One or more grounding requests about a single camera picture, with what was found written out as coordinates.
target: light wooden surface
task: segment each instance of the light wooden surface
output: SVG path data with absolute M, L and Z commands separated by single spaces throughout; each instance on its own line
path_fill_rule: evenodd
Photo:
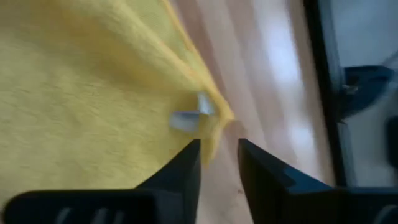
M 248 138 L 333 185 L 299 0 L 171 0 L 237 121 L 203 171 L 197 223 L 252 223 L 236 160 Z

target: microfiber cloth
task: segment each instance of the microfiber cloth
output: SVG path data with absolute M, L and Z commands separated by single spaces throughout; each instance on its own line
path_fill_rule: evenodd
M 170 126 L 213 104 L 194 132 Z M 0 0 L 0 203 L 39 189 L 131 189 L 233 114 L 164 0 Z

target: dark object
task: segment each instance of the dark object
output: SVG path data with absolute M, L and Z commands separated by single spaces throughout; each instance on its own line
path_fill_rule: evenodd
M 383 66 L 347 67 L 346 91 L 341 96 L 341 119 L 371 106 L 384 93 L 395 71 Z
M 398 223 L 398 190 L 331 188 L 239 140 L 239 171 L 255 224 Z
M 132 190 L 44 190 L 14 197 L 5 224 L 195 223 L 200 140 Z
M 386 126 L 388 161 L 398 169 L 398 116 L 388 119 Z

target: yellow cloth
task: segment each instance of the yellow cloth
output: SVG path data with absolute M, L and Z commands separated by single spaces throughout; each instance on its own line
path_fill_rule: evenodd
M 189 134 L 172 112 L 215 104 Z M 233 118 L 163 0 L 0 0 L 0 203 L 37 189 L 133 188 Z

